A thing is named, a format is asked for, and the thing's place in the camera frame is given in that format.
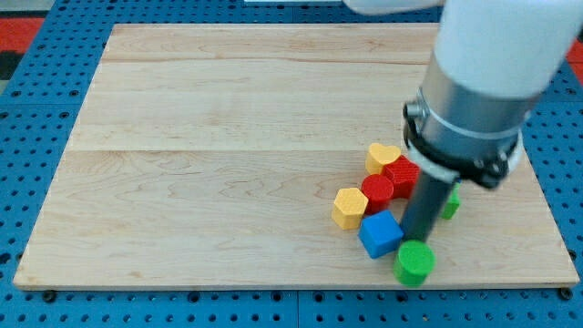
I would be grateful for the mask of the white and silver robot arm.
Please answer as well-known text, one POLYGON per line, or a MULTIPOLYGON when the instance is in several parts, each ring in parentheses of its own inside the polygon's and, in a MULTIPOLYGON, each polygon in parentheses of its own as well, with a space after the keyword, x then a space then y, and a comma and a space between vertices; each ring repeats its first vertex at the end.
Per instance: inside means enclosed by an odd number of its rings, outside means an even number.
POLYGON ((582 27, 579 0, 447 0, 404 139, 418 189, 496 188, 520 161, 521 126, 582 27))

